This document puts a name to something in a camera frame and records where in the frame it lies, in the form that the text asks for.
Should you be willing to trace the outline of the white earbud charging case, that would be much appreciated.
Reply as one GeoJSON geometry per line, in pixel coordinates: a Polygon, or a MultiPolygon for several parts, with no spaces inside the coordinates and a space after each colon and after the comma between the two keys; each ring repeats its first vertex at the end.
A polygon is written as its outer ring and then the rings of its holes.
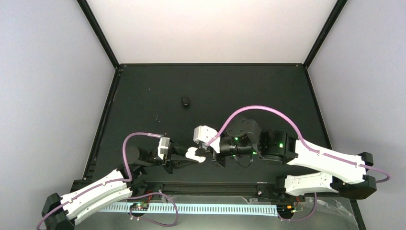
{"type": "Polygon", "coordinates": [[[187,152],[185,153],[185,157],[187,159],[196,161],[198,163],[203,163],[206,160],[205,156],[197,156],[197,151],[199,148],[196,147],[190,147],[187,149],[187,152]]]}

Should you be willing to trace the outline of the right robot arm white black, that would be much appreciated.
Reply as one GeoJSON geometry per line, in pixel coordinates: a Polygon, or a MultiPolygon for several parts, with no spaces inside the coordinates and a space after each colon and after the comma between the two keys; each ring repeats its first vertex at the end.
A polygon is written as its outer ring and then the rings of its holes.
{"type": "Polygon", "coordinates": [[[197,148],[187,156],[203,162],[212,154],[213,163],[225,165],[226,158],[248,155],[271,165],[291,165],[313,169],[305,175],[280,175],[273,195],[280,201],[308,193],[334,193],[348,199],[366,199],[377,190],[377,181],[367,174],[373,166],[368,152],[346,155],[276,130],[261,129],[256,121],[234,117],[224,131],[208,126],[194,129],[197,148]]]}

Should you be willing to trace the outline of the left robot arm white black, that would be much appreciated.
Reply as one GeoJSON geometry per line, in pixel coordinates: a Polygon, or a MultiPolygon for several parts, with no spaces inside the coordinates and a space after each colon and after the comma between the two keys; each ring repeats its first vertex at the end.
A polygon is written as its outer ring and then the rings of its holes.
{"type": "Polygon", "coordinates": [[[172,142],[166,146],[160,144],[152,151],[132,147],[123,152],[124,164],[101,179],[65,195],[49,195],[36,228],[45,225],[47,230],[73,230],[90,215],[121,200],[141,200],[134,207],[146,208],[149,199],[161,193],[147,191],[145,168],[162,166],[172,173],[179,168],[180,162],[204,162],[205,157],[197,156],[197,151],[195,147],[185,149],[172,142]]]}

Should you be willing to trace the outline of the left circuit board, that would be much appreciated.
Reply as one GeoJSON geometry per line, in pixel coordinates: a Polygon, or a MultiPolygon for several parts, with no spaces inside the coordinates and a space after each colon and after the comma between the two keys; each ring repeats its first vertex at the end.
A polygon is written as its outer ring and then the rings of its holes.
{"type": "Polygon", "coordinates": [[[130,206],[130,211],[147,211],[149,203],[133,203],[130,206]]]}

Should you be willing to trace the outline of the circuit board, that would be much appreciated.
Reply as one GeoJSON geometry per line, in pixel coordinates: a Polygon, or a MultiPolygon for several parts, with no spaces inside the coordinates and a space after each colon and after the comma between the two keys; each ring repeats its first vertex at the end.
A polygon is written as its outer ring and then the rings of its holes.
{"type": "Polygon", "coordinates": [[[295,213],[303,211],[303,207],[297,207],[294,205],[278,205],[277,211],[281,213],[295,213]]]}
{"type": "Polygon", "coordinates": [[[147,211],[149,203],[133,203],[130,206],[130,211],[147,211]]]}

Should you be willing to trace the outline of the right circuit board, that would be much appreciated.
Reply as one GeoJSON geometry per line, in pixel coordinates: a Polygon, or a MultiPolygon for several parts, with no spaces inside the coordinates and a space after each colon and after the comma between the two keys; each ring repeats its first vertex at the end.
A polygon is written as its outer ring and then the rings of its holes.
{"type": "Polygon", "coordinates": [[[297,207],[294,205],[278,205],[277,211],[281,213],[295,213],[303,211],[303,207],[297,207]]]}

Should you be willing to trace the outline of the clear plastic sheet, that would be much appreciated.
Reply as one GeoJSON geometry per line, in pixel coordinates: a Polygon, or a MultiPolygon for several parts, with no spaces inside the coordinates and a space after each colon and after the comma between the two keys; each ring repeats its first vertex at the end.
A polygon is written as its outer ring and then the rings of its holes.
{"type": "MultiPolygon", "coordinates": [[[[271,202],[270,198],[261,198],[259,196],[254,196],[254,197],[242,197],[245,201],[247,201],[249,204],[259,204],[261,199],[266,202],[269,201],[271,202]]],[[[305,201],[301,201],[303,204],[303,207],[306,208],[313,208],[314,206],[314,197],[304,197],[305,201]]],[[[319,197],[317,198],[317,205],[316,205],[316,211],[327,213],[327,214],[332,214],[340,218],[346,219],[348,222],[355,224],[358,227],[356,217],[353,214],[353,211],[347,209],[339,200],[333,199],[331,197],[319,197]]]]}

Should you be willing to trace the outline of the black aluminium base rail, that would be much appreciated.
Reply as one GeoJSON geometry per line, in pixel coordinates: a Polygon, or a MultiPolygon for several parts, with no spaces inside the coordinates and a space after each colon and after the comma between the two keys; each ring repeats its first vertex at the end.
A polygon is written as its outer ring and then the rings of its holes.
{"type": "Polygon", "coordinates": [[[135,184],[130,186],[130,190],[133,197],[162,192],[169,196],[242,196],[275,204],[304,202],[306,197],[314,196],[283,194],[275,188],[274,183],[153,182],[137,179],[135,184]]]}

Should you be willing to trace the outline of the black frame post right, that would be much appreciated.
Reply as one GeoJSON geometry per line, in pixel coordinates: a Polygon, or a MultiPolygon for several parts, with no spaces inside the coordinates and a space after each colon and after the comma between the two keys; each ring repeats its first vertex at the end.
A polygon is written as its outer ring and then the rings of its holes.
{"type": "Polygon", "coordinates": [[[329,16],[327,17],[320,33],[318,34],[314,44],[312,45],[308,55],[306,56],[305,61],[303,62],[303,66],[305,69],[308,69],[315,59],[317,53],[319,52],[322,44],[324,43],[325,39],[327,38],[329,32],[333,28],[336,20],[340,16],[342,10],[344,9],[348,0],[337,0],[335,5],[333,6],[329,16]]]}

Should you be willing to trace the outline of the black frame post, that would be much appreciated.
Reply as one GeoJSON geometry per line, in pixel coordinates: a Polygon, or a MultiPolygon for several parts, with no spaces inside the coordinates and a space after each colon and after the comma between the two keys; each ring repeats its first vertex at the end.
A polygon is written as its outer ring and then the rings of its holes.
{"type": "Polygon", "coordinates": [[[319,52],[322,44],[324,43],[325,39],[327,38],[329,32],[333,28],[336,20],[340,16],[342,10],[344,9],[348,0],[337,0],[335,5],[333,6],[329,16],[327,17],[320,33],[318,34],[314,44],[312,45],[308,55],[306,56],[305,61],[303,62],[303,66],[305,69],[308,69],[315,59],[317,53],[319,52]]]}
{"type": "Polygon", "coordinates": [[[89,3],[87,0],[77,0],[79,7],[81,8],[83,14],[85,15],[88,23],[90,24],[93,32],[95,33],[99,43],[101,44],[105,54],[107,55],[108,59],[110,60],[112,66],[115,69],[118,69],[120,63],[118,62],[104,32],[102,31],[101,26],[99,25],[95,14],[93,13],[89,3]]]}

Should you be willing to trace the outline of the black frame post left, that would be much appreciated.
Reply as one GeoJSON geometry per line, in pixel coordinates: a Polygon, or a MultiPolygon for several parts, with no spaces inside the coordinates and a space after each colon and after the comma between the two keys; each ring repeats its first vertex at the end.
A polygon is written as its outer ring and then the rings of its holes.
{"type": "Polygon", "coordinates": [[[112,66],[115,69],[118,69],[120,63],[118,62],[104,32],[102,31],[101,26],[99,25],[95,14],[93,13],[89,3],[87,0],[77,0],[79,7],[81,8],[83,14],[85,15],[88,23],[90,24],[93,32],[95,33],[99,43],[101,44],[105,54],[107,55],[108,59],[110,60],[112,66]]]}

